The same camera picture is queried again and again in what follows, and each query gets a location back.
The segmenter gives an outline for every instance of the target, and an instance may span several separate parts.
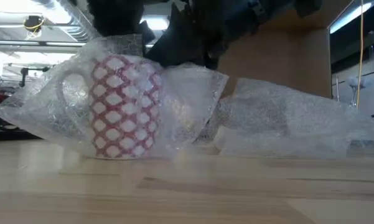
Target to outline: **red and white patterned mug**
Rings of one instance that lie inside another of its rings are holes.
[[[95,60],[92,72],[70,68],[58,77],[57,95],[65,111],[65,79],[81,75],[88,85],[86,133],[95,158],[138,159],[152,149],[159,127],[160,72],[160,65],[144,58],[110,55]],[[75,123],[80,119],[69,116]]]

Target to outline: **white wall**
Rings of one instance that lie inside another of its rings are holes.
[[[371,72],[374,72],[374,56],[372,55],[370,60],[367,60],[363,63],[363,69],[362,73],[368,74]],[[345,81],[348,77],[357,77],[359,73],[359,65],[356,65],[354,67],[348,68],[342,72],[336,73],[332,75],[332,83],[336,84],[336,75],[339,75],[339,82]],[[369,88],[363,89],[361,91],[361,97],[360,97],[360,108],[359,110],[368,115],[371,116],[374,114],[374,74],[368,75],[363,77],[364,79],[370,79],[372,80],[373,85]],[[336,98],[337,92],[336,92],[336,86],[333,86],[333,95]],[[340,95],[340,101],[345,103],[351,102],[352,97],[352,89],[348,85],[347,82],[341,83],[339,85],[339,95]]]

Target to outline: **cardboard box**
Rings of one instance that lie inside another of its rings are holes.
[[[232,94],[243,77],[331,98],[329,26],[352,0],[322,2],[321,10],[305,19],[290,10],[232,43],[220,60],[219,71],[230,76],[223,95]]]

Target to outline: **plastic wrap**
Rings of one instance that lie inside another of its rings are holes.
[[[163,70],[137,57],[139,41],[130,35],[89,42],[3,102],[0,117],[88,157],[174,155],[205,127],[227,76],[193,64]]]
[[[334,100],[241,79],[201,134],[213,138],[224,156],[333,159],[374,142],[374,120]]]

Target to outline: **table surface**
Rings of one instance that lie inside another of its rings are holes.
[[[0,223],[374,223],[374,154],[99,161],[0,142]]]

